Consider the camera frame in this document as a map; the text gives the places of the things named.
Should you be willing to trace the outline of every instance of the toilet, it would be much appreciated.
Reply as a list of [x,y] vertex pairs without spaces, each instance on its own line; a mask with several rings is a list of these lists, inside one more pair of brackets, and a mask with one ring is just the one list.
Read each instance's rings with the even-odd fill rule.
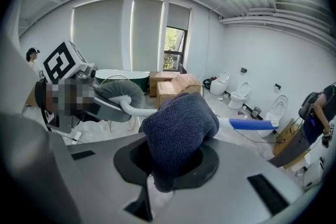
[[223,71],[220,73],[219,77],[211,82],[210,92],[213,95],[221,95],[225,92],[229,84],[229,74]]
[[[270,111],[267,112],[266,117],[264,118],[265,121],[280,121],[283,114],[286,111],[288,104],[288,98],[285,95],[280,95],[272,105]],[[264,138],[269,135],[273,130],[259,130],[258,134]]]
[[228,107],[231,109],[240,109],[243,106],[244,101],[247,100],[250,92],[250,85],[248,82],[244,82],[238,87],[237,91],[231,93],[231,101]]

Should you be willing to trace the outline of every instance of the bathtub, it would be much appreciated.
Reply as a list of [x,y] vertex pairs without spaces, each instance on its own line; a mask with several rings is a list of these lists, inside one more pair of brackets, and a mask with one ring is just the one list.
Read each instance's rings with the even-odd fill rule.
[[101,84],[103,80],[107,79],[110,76],[126,77],[130,81],[133,81],[135,84],[137,84],[144,93],[147,92],[149,72],[125,71],[125,70],[114,70],[114,69],[100,69],[100,70],[97,70],[96,72],[96,79],[99,84]]

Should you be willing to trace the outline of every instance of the white wall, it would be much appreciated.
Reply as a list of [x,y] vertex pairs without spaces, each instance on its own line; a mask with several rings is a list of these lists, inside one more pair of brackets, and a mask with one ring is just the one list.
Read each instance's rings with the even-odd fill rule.
[[22,0],[12,0],[4,14],[1,28],[8,34],[10,41],[17,50],[20,49],[19,42],[19,16]]
[[[321,91],[336,81],[336,57],[303,39],[276,30],[247,26],[226,26],[217,66],[230,74],[227,91],[232,92],[248,81],[251,94],[246,104],[252,109],[261,108],[265,117],[275,99],[284,94],[288,108],[280,121],[279,132],[291,118],[297,118],[298,110],[306,96]],[[247,69],[242,74],[240,68]],[[212,67],[209,76],[218,74]],[[275,90],[275,83],[281,85]],[[325,149],[321,141],[311,151],[311,161],[320,156],[331,160],[335,148]]]
[[[56,40],[71,39],[72,10],[78,5],[97,0],[72,0],[44,16],[20,38],[22,55],[30,47],[37,47],[41,53],[36,61],[41,67],[42,60],[54,48]],[[186,56],[184,66],[189,73],[197,76],[199,80],[206,78],[207,69],[207,44],[210,41],[210,51],[220,48],[219,41],[224,39],[224,26],[218,22],[218,16],[210,13],[211,30],[208,36],[209,9],[191,0],[166,0],[191,9],[190,24],[188,29]],[[132,1],[125,0],[122,16],[122,58],[124,70],[130,70],[130,15]]]

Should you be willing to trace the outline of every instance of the white floor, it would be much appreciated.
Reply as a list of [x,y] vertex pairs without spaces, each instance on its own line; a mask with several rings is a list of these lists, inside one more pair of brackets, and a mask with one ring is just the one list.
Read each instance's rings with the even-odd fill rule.
[[[218,97],[219,96],[214,96],[208,90],[204,89],[205,100],[207,101],[210,108],[214,110],[218,116],[222,118],[243,119],[244,115],[247,115],[249,119],[251,119],[250,112],[248,112],[247,110],[244,111],[242,109],[232,110],[227,106],[227,104],[230,101],[229,98],[225,98],[224,101],[220,101],[218,100]],[[146,95],[145,97],[146,108],[154,108],[155,102],[156,98],[150,98],[149,96]],[[242,111],[244,115],[238,115],[237,114],[238,111]],[[23,110],[23,115],[45,126],[39,108],[25,107]],[[110,140],[137,133],[140,127],[139,122],[141,124],[142,120],[143,120],[142,118],[139,118],[138,121],[134,117],[132,117],[129,122],[123,122],[123,123],[111,122],[111,131],[109,128],[109,122],[106,121],[100,121],[98,123],[90,121],[80,122],[70,134],[62,133],[62,135],[66,135],[68,137],[75,137],[77,132],[82,132],[83,135],[80,141],[82,141],[83,143]],[[222,127],[219,129],[215,138],[248,148],[255,154],[258,154],[265,159],[270,159],[274,156],[272,153],[274,144],[268,144],[275,142],[276,137],[274,134],[270,134],[268,137],[264,139],[258,135],[257,131],[239,130],[239,132],[244,136],[246,136],[247,138],[245,138],[244,136],[242,136],[233,129]],[[72,140],[67,137],[63,137],[63,139],[67,145],[72,143]],[[292,180],[297,182],[298,185],[301,184],[300,180],[295,176],[295,174],[291,170],[289,169],[285,170],[283,168],[281,168],[281,170],[284,173],[286,173],[290,178],[292,178]]]

